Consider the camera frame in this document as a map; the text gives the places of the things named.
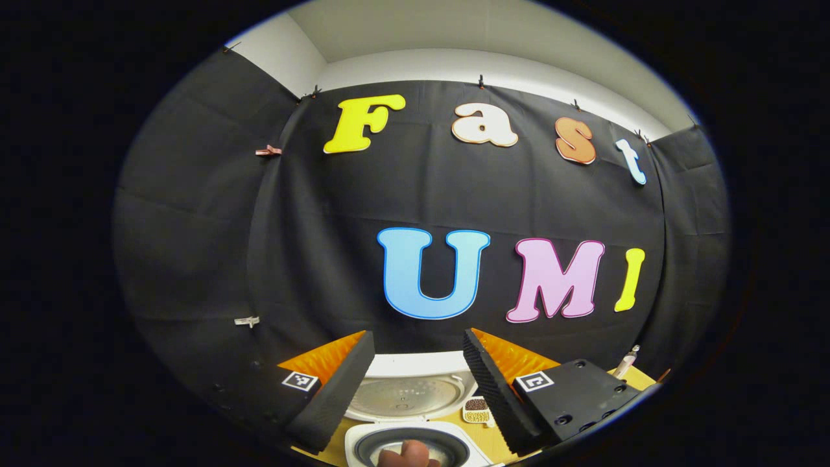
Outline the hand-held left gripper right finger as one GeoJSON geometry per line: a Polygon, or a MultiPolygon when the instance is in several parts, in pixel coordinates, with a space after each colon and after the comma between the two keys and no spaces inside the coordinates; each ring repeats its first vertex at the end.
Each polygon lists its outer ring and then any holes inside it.
{"type": "Polygon", "coordinates": [[[581,441],[649,396],[586,359],[555,363],[475,328],[463,334],[463,355],[516,455],[581,441]]]}

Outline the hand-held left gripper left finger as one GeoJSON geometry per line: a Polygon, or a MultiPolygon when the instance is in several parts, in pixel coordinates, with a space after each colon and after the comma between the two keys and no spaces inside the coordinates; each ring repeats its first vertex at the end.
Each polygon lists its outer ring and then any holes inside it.
{"type": "Polygon", "coordinates": [[[375,357],[370,330],[268,363],[237,350],[213,366],[207,398],[269,446],[326,449],[375,357]]]}

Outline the white rice cooker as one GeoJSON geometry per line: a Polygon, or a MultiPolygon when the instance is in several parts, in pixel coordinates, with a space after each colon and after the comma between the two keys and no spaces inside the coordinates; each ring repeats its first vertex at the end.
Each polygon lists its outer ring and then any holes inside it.
{"type": "Polygon", "coordinates": [[[489,467],[473,438],[445,416],[458,416],[477,382],[462,352],[377,354],[345,413],[348,467],[376,467],[383,450],[407,440],[428,449],[440,467],[489,467]]]}

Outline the white divided bean dish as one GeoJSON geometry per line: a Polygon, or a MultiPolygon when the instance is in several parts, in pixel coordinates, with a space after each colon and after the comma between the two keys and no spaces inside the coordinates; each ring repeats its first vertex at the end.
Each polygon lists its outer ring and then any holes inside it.
{"type": "Polygon", "coordinates": [[[483,396],[472,396],[462,406],[462,419],[469,424],[483,424],[486,427],[495,427],[495,417],[490,411],[483,396]]]}

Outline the small pink label bottle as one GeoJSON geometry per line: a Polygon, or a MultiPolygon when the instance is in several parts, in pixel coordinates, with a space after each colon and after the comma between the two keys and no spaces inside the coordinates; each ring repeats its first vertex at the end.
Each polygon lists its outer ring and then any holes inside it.
{"type": "Polygon", "coordinates": [[[611,373],[614,378],[623,379],[626,373],[631,369],[634,365],[635,359],[637,359],[638,352],[640,350],[640,345],[635,344],[632,349],[626,353],[626,355],[622,358],[622,361],[617,365],[616,369],[611,373]]]}

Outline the black backdrop cloth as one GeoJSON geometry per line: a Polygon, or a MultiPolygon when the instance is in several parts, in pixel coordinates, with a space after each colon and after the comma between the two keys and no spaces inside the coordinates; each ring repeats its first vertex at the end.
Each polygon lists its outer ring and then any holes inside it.
{"type": "Polygon", "coordinates": [[[233,51],[151,114],[113,211],[128,310],[196,391],[232,352],[281,363],[362,330],[377,354],[460,351],[478,328],[606,370],[638,344],[658,377],[714,319],[731,233],[700,128],[647,145],[456,80],[299,101],[233,51]]]}

